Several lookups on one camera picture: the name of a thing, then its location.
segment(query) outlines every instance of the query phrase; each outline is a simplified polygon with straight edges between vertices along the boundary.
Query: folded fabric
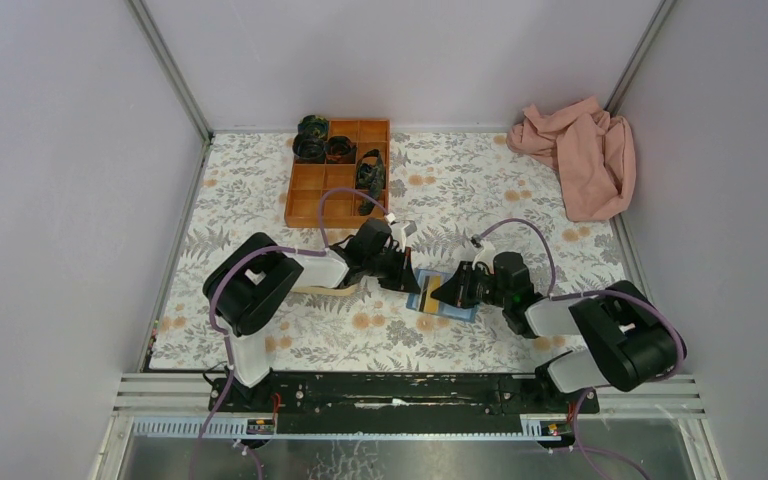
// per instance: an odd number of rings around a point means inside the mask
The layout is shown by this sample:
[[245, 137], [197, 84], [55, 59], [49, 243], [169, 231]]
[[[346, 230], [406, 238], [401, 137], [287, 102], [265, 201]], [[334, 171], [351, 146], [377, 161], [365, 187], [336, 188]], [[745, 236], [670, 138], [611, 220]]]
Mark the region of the folded fabric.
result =
[[508, 133], [508, 148], [555, 169], [567, 218], [607, 220], [626, 210], [637, 173], [631, 127], [596, 97], [543, 116], [531, 105]]

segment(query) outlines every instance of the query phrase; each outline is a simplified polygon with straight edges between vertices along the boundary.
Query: gray floor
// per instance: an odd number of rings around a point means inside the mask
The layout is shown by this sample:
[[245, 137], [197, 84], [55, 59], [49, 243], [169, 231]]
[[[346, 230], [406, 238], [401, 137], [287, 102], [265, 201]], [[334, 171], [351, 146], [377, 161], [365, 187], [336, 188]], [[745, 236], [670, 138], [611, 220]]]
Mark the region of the gray floor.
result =
[[[617, 451], [652, 480], [692, 479], [681, 434], [668, 420], [582, 421], [589, 446]], [[194, 440], [134, 437], [122, 479], [186, 479]], [[257, 450], [264, 476], [280, 479], [591, 479], [599, 478], [578, 453], [554, 453], [512, 441], [280, 441]], [[593, 455], [615, 480], [642, 478], [615, 460]], [[257, 478], [250, 457], [227, 440], [205, 441], [196, 478]]]

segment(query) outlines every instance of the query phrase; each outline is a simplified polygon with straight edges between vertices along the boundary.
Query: floral pattern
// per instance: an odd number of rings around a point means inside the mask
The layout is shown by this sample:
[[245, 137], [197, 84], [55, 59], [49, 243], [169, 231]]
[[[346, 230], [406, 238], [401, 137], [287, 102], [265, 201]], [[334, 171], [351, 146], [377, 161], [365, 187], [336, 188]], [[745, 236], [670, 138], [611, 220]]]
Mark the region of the floral pattern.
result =
[[[204, 369], [225, 358], [210, 329], [202, 295], [207, 276], [251, 234], [279, 244], [321, 248], [315, 229], [284, 224], [292, 152], [289, 134], [217, 135], [192, 220], [158, 322], [149, 367]], [[397, 133], [392, 136], [390, 206], [414, 220], [413, 265], [453, 271], [469, 260], [469, 237], [509, 217], [535, 222], [557, 263], [558, 292], [603, 287], [623, 278], [608, 223], [572, 223], [555, 172], [510, 152], [504, 135]], [[350, 230], [328, 232], [332, 241]], [[522, 253], [540, 290], [549, 268], [533, 232], [506, 225], [490, 237], [497, 250]], [[528, 372], [581, 345], [575, 337], [528, 340], [514, 335], [501, 311], [482, 306], [475, 323], [405, 308], [407, 297], [364, 279], [347, 297], [291, 293], [267, 325], [276, 369]]]

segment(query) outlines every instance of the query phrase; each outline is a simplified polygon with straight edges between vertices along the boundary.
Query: wooden organizer box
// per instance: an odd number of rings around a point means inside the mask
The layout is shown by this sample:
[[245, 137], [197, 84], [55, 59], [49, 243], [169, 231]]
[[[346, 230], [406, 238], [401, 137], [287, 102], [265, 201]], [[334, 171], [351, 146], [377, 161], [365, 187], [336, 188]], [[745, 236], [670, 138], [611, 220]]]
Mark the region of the wooden organizer box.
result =
[[[284, 221], [290, 228], [316, 228], [319, 199], [337, 187], [355, 188], [355, 174], [366, 152], [377, 148], [384, 159], [387, 171], [384, 190], [378, 202], [388, 207], [390, 183], [390, 121], [386, 119], [334, 119], [328, 122], [328, 138], [344, 136], [357, 144], [357, 158], [354, 165], [305, 164], [293, 161], [290, 187], [287, 190], [287, 206]], [[367, 158], [374, 163], [375, 157]], [[369, 215], [358, 214], [358, 207], [365, 201], [359, 195], [349, 192], [334, 193], [325, 200], [323, 219], [328, 228], [358, 228], [369, 217], [382, 218], [384, 212], [375, 207]]]

